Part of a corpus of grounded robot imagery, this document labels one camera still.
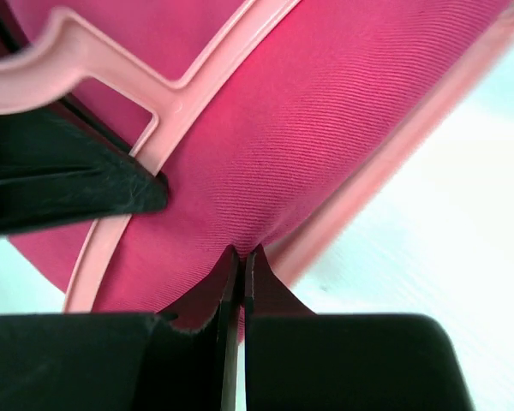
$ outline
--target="black object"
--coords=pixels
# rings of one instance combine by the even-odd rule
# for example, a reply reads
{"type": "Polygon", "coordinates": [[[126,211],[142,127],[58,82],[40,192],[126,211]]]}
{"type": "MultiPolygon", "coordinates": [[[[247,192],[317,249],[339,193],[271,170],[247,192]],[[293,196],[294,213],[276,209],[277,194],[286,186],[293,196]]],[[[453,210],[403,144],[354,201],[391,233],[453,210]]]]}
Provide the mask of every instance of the black object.
{"type": "Polygon", "coordinates": [[[228,247],[158,314],[0,317],[0,410],[234,410],[242,300],[248,411],[473,409],[434,320],[316,315],[228,247]]]}
{"type": "MultiPolygon", "coordinates": [[[[0,2],[0,57],[20,47],[7,11],[0,2]]],[[[70,95],[0,116],[0,235],[164,209],[167,180],[129,149],[70,95]]]]}

